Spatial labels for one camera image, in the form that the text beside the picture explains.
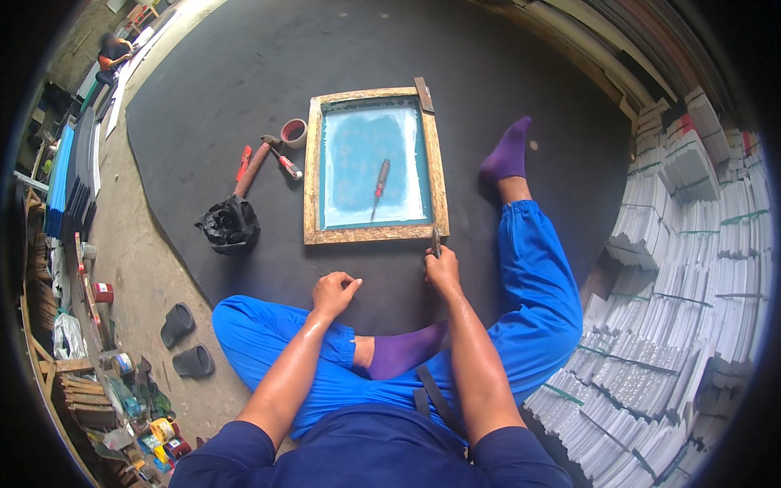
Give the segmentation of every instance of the black slipper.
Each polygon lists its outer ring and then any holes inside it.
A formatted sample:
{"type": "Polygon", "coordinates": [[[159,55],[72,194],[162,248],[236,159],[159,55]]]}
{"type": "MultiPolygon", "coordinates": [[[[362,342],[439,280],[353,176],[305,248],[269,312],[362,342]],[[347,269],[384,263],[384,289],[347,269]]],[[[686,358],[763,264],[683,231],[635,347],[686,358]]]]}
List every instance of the black slipper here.
{"type": "Polygon", "coordinates": [[[195,330],[193,314],[187,304],[179,302],[166,314],[166,323],[160,329],[160,338],[170,349],[193,330],[195,330]]]}
{"type": "Polygon", "coordinates": [[[175,355],[172,363],[173,370],[182,377],[190,376],[194,379],[200,379],[214,373],[214,361],[212,361],[209,350],[203,344],[198,344],[175,355]]]}

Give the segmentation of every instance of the navy blue shirt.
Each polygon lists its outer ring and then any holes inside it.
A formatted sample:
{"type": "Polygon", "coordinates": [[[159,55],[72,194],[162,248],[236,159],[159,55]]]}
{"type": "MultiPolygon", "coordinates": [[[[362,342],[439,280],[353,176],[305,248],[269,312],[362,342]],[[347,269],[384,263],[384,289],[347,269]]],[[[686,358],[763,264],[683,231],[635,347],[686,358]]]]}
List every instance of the navy blue shirt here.
{"type": "Polygon", "coordinates": [[[472,449],[415,410],[360,404],[324,415],[298,449],[274,463],[274,446],[249,422],[227,423],[177,463],[170,488],[239,486],[572,486],[567,473],[523,427],[505,427],[472,449]]]}

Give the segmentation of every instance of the wall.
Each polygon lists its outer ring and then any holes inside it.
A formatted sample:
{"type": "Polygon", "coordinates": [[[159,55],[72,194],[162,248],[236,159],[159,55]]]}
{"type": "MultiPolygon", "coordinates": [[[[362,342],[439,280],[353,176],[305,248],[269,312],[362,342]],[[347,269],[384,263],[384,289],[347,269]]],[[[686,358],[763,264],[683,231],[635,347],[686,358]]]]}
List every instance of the wall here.
{"type": "Polygon", "coordinates": [[[119,12],[114,13],[105,5],[105,0],[85,0],[75,23],[64,35],[62,43],[52,56],[46,70],[47,78],[75,94],[98,59],[100,36],[104,32],[116,31],[123,21],[127,21],[127,14],[135,6],[134,0],[128,0],[119,12]]]}

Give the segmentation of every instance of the concrete floor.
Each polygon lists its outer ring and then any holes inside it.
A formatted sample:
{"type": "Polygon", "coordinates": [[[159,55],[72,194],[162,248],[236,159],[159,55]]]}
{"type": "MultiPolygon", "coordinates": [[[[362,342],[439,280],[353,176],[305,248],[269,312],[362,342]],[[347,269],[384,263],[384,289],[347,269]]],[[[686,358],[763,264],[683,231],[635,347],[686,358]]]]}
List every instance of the concrete floor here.
{"type": "MultiPolygon", "coordinates": [[[[212,310],[196,290],[187,271],[169,245],[160,237],[147,208],[125,127],[125,107],[155,67],[177,43],[226,0],[180,0],[173,5],[182,15],[165,32],[147,58],[130,78],[123,96],[119,122],[108,139],[100,140],[98,161],[101,190],[90,242],[98,247],[91,270],[93,282],[111,283],[114,302],[98,304],[102,319],[116,322],[117,347],[137,362],[143,355],[152,364],[152,376],[168,395],[177,413],[182,435],[193,447],[195,437],[214,436],[234,420],[250,397],[250,392],[228,364],[212,331],[212,310]],[[195,331],[168,351],[160,339],[166,313],[177,302],[189,305],[195,331]],[[203,343],[212,353],[216,372],[207,379],[182,379],[174,371],[171,358],[195,344],[203,343]],[[162,371],[166,363],[170,390],[162,371]]],[[[90,356],[96,358],[96,341],[89,320],[74,291],[77,311],[90,356]]],[[[286,440],[280,454],[293,448],[286,440]]]]}

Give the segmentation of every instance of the seated worker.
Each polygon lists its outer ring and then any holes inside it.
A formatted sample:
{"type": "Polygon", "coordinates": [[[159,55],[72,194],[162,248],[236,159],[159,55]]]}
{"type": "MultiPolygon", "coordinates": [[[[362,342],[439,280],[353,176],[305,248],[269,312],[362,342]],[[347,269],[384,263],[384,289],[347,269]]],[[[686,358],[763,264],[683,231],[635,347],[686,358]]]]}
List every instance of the seated worker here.
{"type": "Polygon", "coordinates": [[[170,488],[572,486],[518,410],[565,364],[583,322],[562,246],[526,186],[530,123],[511,126],[480,168],[504,202],[499,257],[512,311],[486,330],[445,246],[439,259],[428,250],[425,280],[448,321],[414,333],[361,337],[334,322],[362,284],[345,272],[320,279],[311,312],[221,301],[215,334],[254,393],[235,421],[178,461],[170,488]],[[437,352],[448,330],[451,347],[437,352]],[[288,433],[298,449],[275,462],[288,433]]]}
{"type": "Polygon", "coordinates": [[[114,82],[114,73],[119,66],[130,59],[133,55],[133,45],[126,39],[120,39],[111,32],[106,32],[100,37],[100,52],[98,53],[98,63],[100,71],[95,78],[104,84],[114,82]]]}

